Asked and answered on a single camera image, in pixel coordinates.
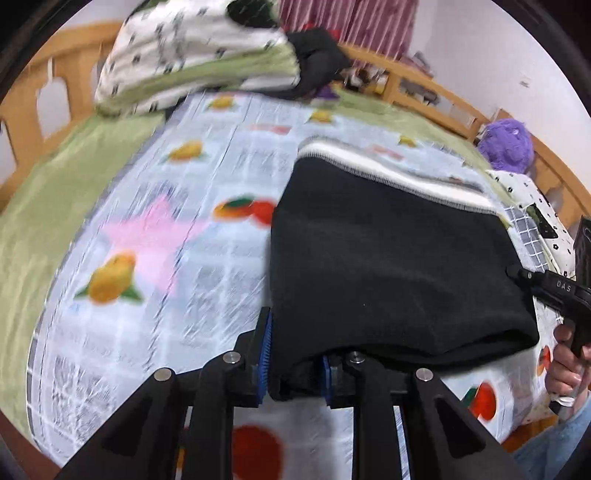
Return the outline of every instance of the white patterned pillow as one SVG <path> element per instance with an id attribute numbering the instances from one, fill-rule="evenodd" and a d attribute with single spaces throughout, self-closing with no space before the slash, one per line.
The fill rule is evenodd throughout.
<path id="1" fill-rule="evenodd" d="M 574 276 L 573 238 L 534 181 L 526 175 L 508 171 L 488 170 L 488 173 L 503 185 L 515 204 L 534 219 L 548 251 L 560 268 L 560 273 L 565 277 Z"/>

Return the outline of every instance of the fruit print bedsheet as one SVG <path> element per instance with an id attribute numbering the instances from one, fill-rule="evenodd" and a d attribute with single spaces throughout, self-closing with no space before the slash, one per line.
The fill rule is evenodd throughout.
<path id="1" fill-rule="evenodd" d="M 298 145 L 314 135 L 493 195 L 487 180 L 439 145 L 258 95 L 189 97 L 113 180 L 56 274 L 27 371 L 28 418 L 42 451 L 64 464 L 157 368 L 200 368 L 254 327 L 268 304 L 273 208 Z M 533 247 L 535 225 L 494 202 L 524 265 L 544 268 L 534 263 L 541 251 Z M 536 308 L 537 348 L 445 378 L 498 440 L 545 411 L 546 352 L 557 317 Z M 277 478 L 350 478 L 350 410 L 331 411 L 318 399 L 266 398 L 258 410 L 237 411 L 235 426 L 243 480 L 249 474 L 239 455 L 254 455 L 256 439 L 277 445 Z"/>

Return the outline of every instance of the person's arm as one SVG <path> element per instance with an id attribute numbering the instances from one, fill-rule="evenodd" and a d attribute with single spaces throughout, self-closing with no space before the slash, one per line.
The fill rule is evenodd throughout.
<path id="1" fill-rule="evenodd" d="M 546 390 L 557 395 L 569 395 L 579 385 L 583 387 L 574 401 L 573 408 L 570 409 L 570 416 L 585 405 L 591 383 L 591 345 L 583 347 L 584 360 L 581 361 L 565 345 L 572 336 L 573 330 L 566 325 L 558 325 L 554 330 L 558 345 L 554 348 L 554 359 L 545 380 Z"/>
<path id="2" fill-rule="evenodd" d="M 573 389 L 582 386 L 570 417 L 554 427 L 543 431 L 514 453 L 529 480 L 553 480 L 570 458 L 580 439 L 591 423 L 591 367 L 577 359 L 564 344 L 572 337 L 573 331 L 566 325 L 554 330 L 558 345 L 554 348 L 553 360 L 545 379 L 550 394 L 569 395 Z M 583 356 L 591 361 L 591 345 L 583 347 Z"/>

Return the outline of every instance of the purple stuffed animal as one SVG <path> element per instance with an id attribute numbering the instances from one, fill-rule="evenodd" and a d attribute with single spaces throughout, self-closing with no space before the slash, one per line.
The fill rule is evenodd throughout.
<path id="1" fill-rule="evenodd" d="M 512 118 L 487 125 L 478 150 L 495 170 L 525 173 L 534 160 L 530 133 Z"/>

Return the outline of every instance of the human hand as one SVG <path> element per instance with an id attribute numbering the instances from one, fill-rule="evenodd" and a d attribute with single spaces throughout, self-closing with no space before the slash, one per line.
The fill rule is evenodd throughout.
<path id="1" fill-rule="evenodd" d="M 554 330 L 554 337 L 558 345 L 554 348 L 554 355 L 548 374 L 546 375 L 545 386 L 550 394 L 560 396 L 570 395 L 573 390 L 580 386 L 579 395 L 575 399 L 571 414 L 585 404 L 587 400 L 587 389 L 591 383 L 591 345 L 583 347 L 583 360 L 576 358 L 570 348 L 564 343 L 573 336 L 573 329 L 567 325 L 558 325 Z"/>

